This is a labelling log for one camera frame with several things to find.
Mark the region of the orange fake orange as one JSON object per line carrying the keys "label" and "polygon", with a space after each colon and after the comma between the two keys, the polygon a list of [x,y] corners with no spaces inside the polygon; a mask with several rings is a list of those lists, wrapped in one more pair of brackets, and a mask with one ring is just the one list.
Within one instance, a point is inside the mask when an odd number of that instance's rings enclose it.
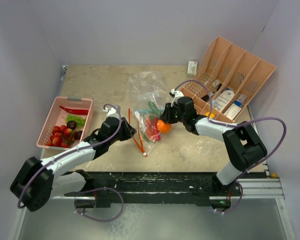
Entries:
{"label": "orange fake orange", "polygon": [[159,119],[156,123],[156,128],[160,133],[167,134],[171,131],[172,125]]}

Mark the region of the zip bag with orange watermelon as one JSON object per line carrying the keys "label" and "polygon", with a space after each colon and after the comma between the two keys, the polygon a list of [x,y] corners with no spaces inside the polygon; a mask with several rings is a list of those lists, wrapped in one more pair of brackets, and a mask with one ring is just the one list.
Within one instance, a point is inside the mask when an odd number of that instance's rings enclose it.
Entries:
{"label": "zip bag with orange watermelon", "polygon": [[136,114],[132,112],[131,108],[128,109],[128,122],[137,130],[132,139],[144,157],[148,156],[161,143],[161,135],[164,133],[160,133],[157,129],[159,117],[152,112]]}

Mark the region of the zip bag with fake fruit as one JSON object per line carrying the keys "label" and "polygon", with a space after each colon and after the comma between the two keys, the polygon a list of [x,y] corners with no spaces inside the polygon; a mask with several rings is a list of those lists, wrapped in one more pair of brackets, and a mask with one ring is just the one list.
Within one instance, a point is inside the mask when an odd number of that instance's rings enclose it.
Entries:
{"label": "zip bag with fake fruit", "polygon": [[139,115],[154,113],[160,116],[169,100],[167,87],[158,71],[142,71],[130,76],[127,92],[131,111]]}

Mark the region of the red fake chili pepper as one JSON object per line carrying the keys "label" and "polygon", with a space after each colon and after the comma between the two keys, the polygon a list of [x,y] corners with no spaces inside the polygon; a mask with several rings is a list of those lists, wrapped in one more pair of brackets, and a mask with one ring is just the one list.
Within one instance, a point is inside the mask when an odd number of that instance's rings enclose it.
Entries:
{"label": "red fake chili pepper", "polygon": [[69,114],[73,114],[73,115],[88,115],[89,110],[88,109],[72,109],[72,108],[67,108],[64,106],[59,106],[62,110],[64,110],[65,112],[69,113]]}

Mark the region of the dark purple fake plum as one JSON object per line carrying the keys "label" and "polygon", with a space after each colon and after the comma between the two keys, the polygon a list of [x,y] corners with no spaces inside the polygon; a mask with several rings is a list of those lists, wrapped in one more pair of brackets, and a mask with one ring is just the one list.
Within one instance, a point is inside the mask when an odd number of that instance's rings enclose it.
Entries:
{"label": "dark purple fake plum", "polygon": [[74,120],[69,120],[66,124],[66,127],[69,128],[69,129],[76,129],[77,128],[77,122],[74,121]]}

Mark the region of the pink plastic basket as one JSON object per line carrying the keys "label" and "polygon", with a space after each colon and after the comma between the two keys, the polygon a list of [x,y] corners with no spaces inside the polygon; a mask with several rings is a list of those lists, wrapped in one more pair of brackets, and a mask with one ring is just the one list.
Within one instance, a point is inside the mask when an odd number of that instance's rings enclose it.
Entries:
{"label": "pink plastic basket", "polygon": [[57,150],[75,147],[88,136],[93,113],[91,99],[56,97],[37,140],[37,147]]}

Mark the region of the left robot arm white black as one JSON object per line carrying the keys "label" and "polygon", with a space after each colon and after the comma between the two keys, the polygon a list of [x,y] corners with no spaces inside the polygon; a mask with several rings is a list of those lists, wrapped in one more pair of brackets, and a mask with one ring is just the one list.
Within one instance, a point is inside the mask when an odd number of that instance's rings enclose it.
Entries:
{"label": "left robot arm white black", "polygon": [[18,199],[17,207],[34,212],[57,195],[78,192],[88,196],[93,191],[92,182],[82,173],[68,171],[102,156],[113,143],[129,140],[136,132],[124,117],[107,117],[100,128],[75,147],[41,160],[28,158],[10,186]]}

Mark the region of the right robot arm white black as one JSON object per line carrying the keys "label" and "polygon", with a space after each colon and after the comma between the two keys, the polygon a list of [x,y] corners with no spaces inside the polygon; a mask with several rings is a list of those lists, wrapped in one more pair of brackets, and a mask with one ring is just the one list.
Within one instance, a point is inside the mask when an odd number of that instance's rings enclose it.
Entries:
{"label": "right robot arm white black", "polygon": [[197,113],[192,98],[187,96],[180,97],[176,103],[166,103],[159,119],[166,124],[182,123],[194,135],[207,136],[225,144],[229,163],[217,172],[212,183],[212,190],[218,196],[225,195],[235,179],[268,154],[251,124],[213,123],[207,116]]}

